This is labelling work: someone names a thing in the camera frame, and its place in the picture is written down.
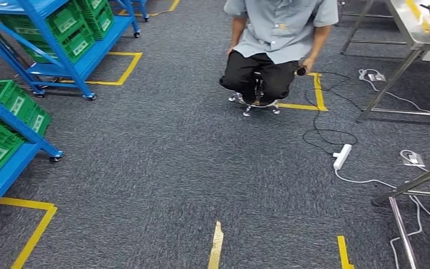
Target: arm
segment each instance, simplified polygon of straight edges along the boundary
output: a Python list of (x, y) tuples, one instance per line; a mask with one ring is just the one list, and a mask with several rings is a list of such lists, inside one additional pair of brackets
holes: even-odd
[(238, 45), (238, 42), (240, 41), (241, 34), (243, 33), (243, 30), (246, 27), (246, 17), (234, 17), (233, 18), (233, 28), (232, 28), (232, 34), (231, 34), (231, 44), (230, 48), (235, 47)]
[(321, 48), (323, 47), (330, 29), (333, 24), (339, 21), (337, 1), (336, 0), (323, 0), (318, 9), (314, 19), (314, 43), (307, 58), (302, 63), (306, 67), (306, 71), (312, 71), (312, 66)]

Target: gray shirt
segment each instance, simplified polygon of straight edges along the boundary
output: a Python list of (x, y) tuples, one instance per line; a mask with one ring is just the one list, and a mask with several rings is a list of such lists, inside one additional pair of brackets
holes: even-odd
[(266, 53), (275, 64), (306, 56), (314, 27), (339, 20), (337, 0), (227, 0), (225, 12), (249, 18), (235, 50), (246, 58)]

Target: white cable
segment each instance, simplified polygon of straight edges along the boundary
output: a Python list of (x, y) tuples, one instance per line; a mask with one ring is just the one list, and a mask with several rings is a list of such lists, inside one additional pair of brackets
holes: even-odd
[[(377, 73), (377, 75), (380, 75), (380, 72), (379, 72), (379, 71), (377, 71), (377, 70), (375, 70), (375, 69), (360, 69), (360, 70), (358, 70), (358, 73), (359, 73), (358, 79), (359, 79), (359, 80), (361, 80), (361, 81), (367, 81), (368, 83), (370, 83), (370, 85), (372, 85), (372, 87), (373, 87), (373, 90), (374, 90), (374, 91), (379, 92), (379, 90), (375, 87), (375, 84), (373, 84), (373, 82), (371, 82), (370, 80), (368, 80), (368, 79), (366, 79), (366, 78), (365, 78), (366, 74), (367, 74), (369, 71), (376, 72), (376, 73)], [(419, 111), (429, 112), (429, 113), (430, 113), (430, 111), (429, 111), (429, 110), (426, 110), (426, 109), (422, 109), (422, 108), (420, 108), (417, 104), (415, 104), (414, 102), (412, 102), (412, 101), (410, 101), (410, 100), (408, 100), (408, 99), (398, 97), (398, 96), (396, 96), (396, 95), (394, 95), (394, 94), (392, 94), (392, 93), (390, 93), (390, 92), (387, 92), (386, 94), (388, 94), (388, 95), (390, 95), (390, 96), (393, 96), (394, 98), (397, 98), (398, 100), (405, 101), (405, 102), (410, 103), (411, 105), (414, 105), (414, 107), (415, 107), (416, 109), (418, 109)]]
[[(411, 154), (411, 155), (417, 155), (414, 151), (410, 151), (410, 150), (402, 150), (402, 151), (400, 151), (400, 156), (401, 156), (403, 159), (406, 159), (406, 160), (408, 160), (408, 161), (410, 161), (410, 159), (405, 155), (405, 153), (409, 153), (409, 154)], [(422, 170), (424, 170), (424, 171), (428, 172), (428, 170), (427, 170), (426, 168), (424, 168), (424, 167), (421, 167), (421, 166), (416, 166), (416, 167), (418, 167), (418, 168), (420, 168), (420, 169), (422, 169)], [(343, 181), (346, 181), (346, 182), (351, 182), (351, 183), (371, 183), (371, 182), (378, 182), (378, 183), (381, 183), (381, 184), (383, 184), (383, 185), (385, 185), (385, 186), (388, 186), (388, 187), (390, 187), (390, 188), (396, 189), (396, 187), (395, 187), (395, 186), (393, 186), (393, 185), (391, 185), (391, 184), (388, 184), (388, 183), (386, 183), (386, 182), (380, 181), (380, 180), (376, 180), (376, 179), (365, 180), (365, 181), (355, 181), (355, 180), (350, 180), (350, 179), (343, 178), (343, 177), (341, 177), (341, 176), (339, 175), (339, 170), (338, 170), (338, 169), (335, 169), (335, 175), (336, 175), (339, 179), (341, 179), (341, 180), (343, 180)], [(411, 199), (411, 200), (416, 204), (416, 218), (417, 218), (417, 222), (418, 222), (419, 229), (418, 229), (417, 231), (414, 231), (414, 232), (412, 232), (412, 233), (407, 234), (407, 236), (416, 235), (416, 234), (419, 234), (419, 233), (421, 233), (421, 232), (423, 231), (423, 226), (421, 225), (420, 208), (422, 208), (422, 209), (424, 210), (424, 212), (426, 212), (426, 213), (430, 216), (430, 211), (429, 211), (429, 210), (427, 210), (427, 209), (425, 208), (425, 206), (423, 206), (423, 204), (422, 204), (422, 203), (421, 203), (421, 201), (418, 199), (418, 197), (409, 195), (409, 198), (410, 198), (410, 199)], [(396, 269), (400, 269), (400, 265), (399, 265), (399, 261), (398, 261), (398, 254), (397, 254), (397, 252), (396, 252), (396, 248), (395, 248), (395, 246), (393, 245), (393, 242), (395, 242), (395, 241), (397, 241), (397, 240), (400, 240), (400, 237), (396, 237), (396, 238), (393, 238), (392, 240), (390, 240), (390, 246), (391, 246), (391, 248), (392, 248), (392, 250), (393, 250), (393, 255), (394, 255), (394, 257), (395, 257), (395, 265), (396, 265)]]

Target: stool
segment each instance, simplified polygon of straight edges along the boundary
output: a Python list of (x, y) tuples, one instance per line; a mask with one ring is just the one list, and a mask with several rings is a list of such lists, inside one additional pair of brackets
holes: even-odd
[(253, 104), (247, 104), (243, 100), (243, 96), (238, 92), (234, 93), (230, 98), (228, 98), (228, 100), (230, 102), (237, 101), (239, 104), (246, 105), (247, 108), (245, 112), (243, 112), (243, 116), (245, 117), (250, 116), (251, 108), (271, 108), (274, 114), (279, 114), (281, 111), (279, 110), (277, 101), (273, 105), (259, 105), (260, 99), (264, 95), (264, 93), (261, 91), (263, 78), (261, 77), (261, 73), (257, 71), (253, 72), (253, 78), (255, 79), (255, 96), (256, 96), (255, 102)]

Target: gray carpet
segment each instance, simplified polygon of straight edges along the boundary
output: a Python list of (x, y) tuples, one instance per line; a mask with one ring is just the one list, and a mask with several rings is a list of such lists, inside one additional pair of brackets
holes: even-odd
[[(182, 0), (174, 12), (141, 22), (140, 39), (128, 29), (113, 51), (144, 55), (123, 86), (92, 85), (98, 100), (51, 94), (78, 93), (73, 90), (50, 90), (36, 100), (53, 117), (46, 138), (66, 155), (57, 164), (37, 156), (6, 193), (58, 207), (25, 268), (206, 268), (217, 220), (225, 233), (220, 268), (340, 268), (337, 235), (346, 236), (356, 268), (395, 268), (389, 240), (398, 232), (391, 210), (370, 205), (387, 189), (335, 177), (333, 159), (302, 140), (316, 112), (256, 110), (244, 118), (242, 107), (227, 101), (230, 93), (217, 83), (231, 31), (223, 4)], [(391, 77), (400, 60), (359, 55), (399, 57), (407, 51), (357, 44), (340, 55), (352, 24), (345, 18), (333, 30), (315, 70), (351, 77), (334, 91), (365, 106), (373, 91), (357, 80), (358, 70), (374, 68)], [(391, 21), (381, 20), (364, 24), (361, 37), (400, 35)], [(121, 67), (111, 56), (97, 72), (111, 79)], [(0, 62), (0, 78), (11, 76)], [(312, 88), (309, 79), (298, 78), (287, 103), (308, 104), (303, 95)], [(327, 88), (340, 78), (323, 74), (321, 81)], [(414, 63), (394, 92), (430, 109), (430, 63)], [(342, 176), (401, 184), (421, 173), (401, 165), (403, 149), (423, 154), (430, 168), (429, 118), (374, 115), (358, 124), (355, 106), (330, 92), (324, 100), (329, 111), (322, 112), (319, 127), (359, 139)], [(381, 106), (412, 109), (392, 98)], [(430, 199), (422, 201), (430, 208)], [(413, 231), (414, 204), (406, 198), (399, 203)], [(421, 268), (430, 268), (430, 218), (422, 216), (425, 232), (412, 242)], [(18, 249), (22, 241), (14, 238), (28, 236), (37, 222), (0, 213), (0, 231), (13, 231), (0, 233), (0, 246)], [(2, 258), (7, 253), (0, 247), (0, 268), (10, 263)]]

